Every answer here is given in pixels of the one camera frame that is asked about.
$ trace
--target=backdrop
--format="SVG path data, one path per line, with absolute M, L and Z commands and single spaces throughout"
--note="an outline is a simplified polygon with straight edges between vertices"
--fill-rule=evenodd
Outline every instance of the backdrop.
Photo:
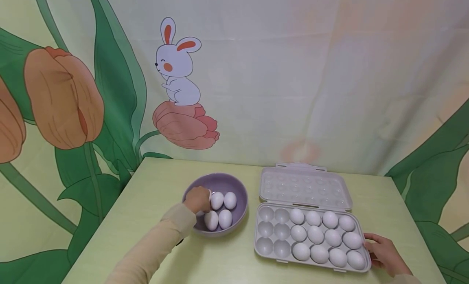
M 4 282 L 59 283 L 155 156 L 387 173 L 469 283 L 469 0 L 0 0 L 0 27 Z

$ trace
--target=bunny ear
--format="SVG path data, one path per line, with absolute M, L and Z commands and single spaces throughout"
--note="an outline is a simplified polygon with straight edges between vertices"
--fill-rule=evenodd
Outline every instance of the bunny ear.
M 171 17 L 163 19 L 161 22 L 161 37 L 164 44 L 172 44 L 176 33 L 176 24 Z
M 200 40 L 195 37 L 185 37 L 176 44 L 178 51 L 184 51 L 188 53 L 197 52 L 198 49 L 202 46 Z

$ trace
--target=white egg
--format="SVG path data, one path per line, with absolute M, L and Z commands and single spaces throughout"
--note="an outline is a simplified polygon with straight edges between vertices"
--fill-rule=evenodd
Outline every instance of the white egg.
M 342 241 L 350 249 L 359 249 L 363 245 L 363 238 L 357 233 L 346 233 L 342 237 Z
M 329 260 L 332 265 L 338 266 L 339 268 L 343 268 L 347 265 L 347 256 L 345 252 L 338 248 L 333 248 L 329 251 Z
M 300 209 L 293 209 L 290 212 L 290 220 L 296 225 L 301 225 L 305 222 L 305 214 Z
M 311 259 L 319 264 L 325 264 L 329 259 L 329 253 L 327 252 L 327 249 L 322 246 L 312 246 Z
M 306 239 L 306 230 L 300 225 L 294 225 L 291 229 L 291 236 L 294 241 L 303 242 Z
M 308 229 L 308 238 L 314 244 L 321 244 L 324 241 L 324 234 L 318 226 L 311 226 Z
M 297 243 L 293 247 L 293 256 L 297 260 L 307 260 L 309 259 L 309 248 L 304 243 Z
M 232 221 L 233 221 L 233 217 L 229 210 L 223 210 L 218 215 L 218 223 L 220 224 L 220 227 L 222 229 L 226 229 L 229 226 L 231 226 Z
M 339 218 L 339 226 L 347 232 L 351 232 L 355 229 L 355 222 L 350 216 L 342 216 Z
M 337 215 L 331 211 L 325 212 L 323 215 L 323 223 L 329 229 L 336 228 L 338 221 L 339 219 L 337 219 Z
M 362 270 L 365 268 L 365 259 L 359 252 L 349 251 L 347 253 L 347 262 L 354 269 Z
M 232 192 L 228 192 L 227 194 L 225 194 L 224 202 L 225 202 L 225 207 L 228 210 L 234 209 L 237 203 L 236 195 Z
M 340 234 L 336 230 L 329 229 L 325 232 L 324 237 L 325 241 L 331 247 L 338 247 L 340 244 L 342 244 L 342 240 L 340 240 Z
M 225 197 L 221 192 L 216 192 L 212 194 L 212 199 L 210 200 L 210 205 L 212 206 L 213 210 L 218 210 L 220 207 L 223 206 L 223 200 L 225 200 Z
M 206 223 L 207 229 L 214 231 L 218 226 L 218 215 L 215 211 L 210 211 L 204 216 L 204 222 Z
M 306 214 L 306 222 L 310 226 L 319 226 L 321 225 L 321 216 L 316 211 L 309 211 Z

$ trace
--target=egg carton lid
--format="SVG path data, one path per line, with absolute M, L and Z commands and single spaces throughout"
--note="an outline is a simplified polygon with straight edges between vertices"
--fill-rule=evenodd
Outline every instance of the egg carton lid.
M 351 210 L 352 198 L 342 176 L 306 163 L 277 163 L 261 173 L 259 197 L 271 203 Z

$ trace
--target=hand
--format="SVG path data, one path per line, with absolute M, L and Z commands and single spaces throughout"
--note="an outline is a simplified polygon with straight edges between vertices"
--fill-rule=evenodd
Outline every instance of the hand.
M 373 266 L 385 269 L 391 277 L 400 274 L 412 275 L 391 240 L 372 233 L 365 233 L 364 235 L 366 239 L 376 241 L 376 243 L 368 241 L 364 243 L 364 246 L 370 252 Z
M 186 195 L 184 204 L 193 213 L 197 214 L 199 211 L 204 213 L 210 212 L 210 191 L 202 186 L 192 188 Z

